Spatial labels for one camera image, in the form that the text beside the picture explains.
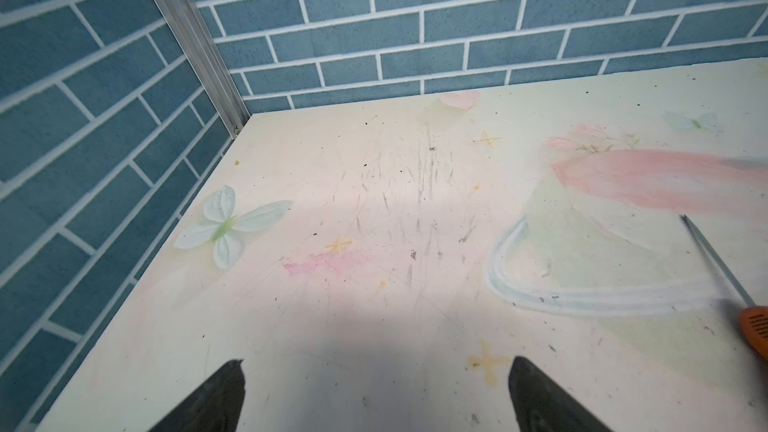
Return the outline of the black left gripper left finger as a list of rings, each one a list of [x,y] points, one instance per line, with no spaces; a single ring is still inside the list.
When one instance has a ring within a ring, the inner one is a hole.
[[[235,432],[246,394],[242,362],[224,363],[150,432]]]

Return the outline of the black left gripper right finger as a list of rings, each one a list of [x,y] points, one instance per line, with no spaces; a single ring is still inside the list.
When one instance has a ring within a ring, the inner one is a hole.
[[[521,431],[610,431],[526,357],[512,361],[508,389]]]

